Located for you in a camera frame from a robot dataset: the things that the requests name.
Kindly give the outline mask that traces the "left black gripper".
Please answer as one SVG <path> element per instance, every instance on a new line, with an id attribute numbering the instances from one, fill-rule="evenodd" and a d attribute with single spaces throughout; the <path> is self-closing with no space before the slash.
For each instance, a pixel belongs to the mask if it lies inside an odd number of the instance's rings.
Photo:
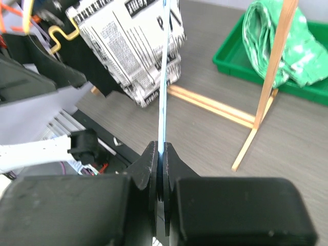
<path id="1" fill-rule="evenodd" d="M 2 105 L 52 93 L 57 86 L 79 88 L 87 82 L 83 73 L 51 56 L 36 35 L 4 33 L 2 38 L 10 58 L 15 60 L 1 55 Z M 34 64 L 39 74 L 24 64 Z"/>

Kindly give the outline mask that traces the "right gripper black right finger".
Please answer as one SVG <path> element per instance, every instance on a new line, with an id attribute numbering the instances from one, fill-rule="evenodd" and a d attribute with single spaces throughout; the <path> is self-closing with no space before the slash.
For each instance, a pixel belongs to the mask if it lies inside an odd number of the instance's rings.
<path id="1" fill-rule="evenodd" d="M 165 144 L 162 165 L 170 245 L 315 245 L 302 196 L 279 177 L 202 177 Z"/>

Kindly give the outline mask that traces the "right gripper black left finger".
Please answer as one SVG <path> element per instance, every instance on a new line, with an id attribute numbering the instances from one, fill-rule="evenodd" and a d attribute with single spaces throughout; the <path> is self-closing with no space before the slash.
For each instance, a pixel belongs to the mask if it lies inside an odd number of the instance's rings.
<path id="1" fill-rule="evenodd" d="M 151 245 L 157 146 L 119 174 L 15 180 L 1 198 L 1 245 Z"/>

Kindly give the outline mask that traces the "light blue wire hanger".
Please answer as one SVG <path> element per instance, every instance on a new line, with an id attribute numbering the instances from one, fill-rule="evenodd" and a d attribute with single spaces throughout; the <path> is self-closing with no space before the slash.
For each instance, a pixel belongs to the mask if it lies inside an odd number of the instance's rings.
<path id="1" fill-rule="evenodd" d="M 164 143 L 166 141 L 166 109 L 167 109 L 167 56 L 170 33 L 170 4 L 171 1 L 163 1 L 163 48 L 161 59 L 161 74 L 159 88 L 159 122 L 158 122 L 158 152 L 162 159 Z"/>

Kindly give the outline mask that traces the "green white trousers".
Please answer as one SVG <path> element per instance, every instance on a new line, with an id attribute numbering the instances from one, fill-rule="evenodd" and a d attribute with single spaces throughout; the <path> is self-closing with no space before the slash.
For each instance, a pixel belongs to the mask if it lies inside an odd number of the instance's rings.
<path id="1" fill-rule="evenodd" d="M 244 16 L 242 41 L 252 67 L 265 78 L 282 1 L 253 1 Z M 273 88 L 289 79 L 299 87 L 310 86 L 327 78 L 327 49 L 308 28 L 300 9 L 296 9 Z"/>

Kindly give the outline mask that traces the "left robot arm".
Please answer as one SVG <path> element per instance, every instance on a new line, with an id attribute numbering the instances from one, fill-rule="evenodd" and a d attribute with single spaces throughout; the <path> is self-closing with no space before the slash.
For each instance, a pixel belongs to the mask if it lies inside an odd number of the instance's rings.
<path id="1" fill-rule="evenodd" d="M 72 86 L 79 88 L 85 75 L 55 59 L 35 35 L 3 33 L 1 37 L 1 105 Z M 60 161 L 93 164 L 98 157 L 98 137 L 93 129 L 71 132 L 53 139 L 1 146 L 1 173 Z"/>

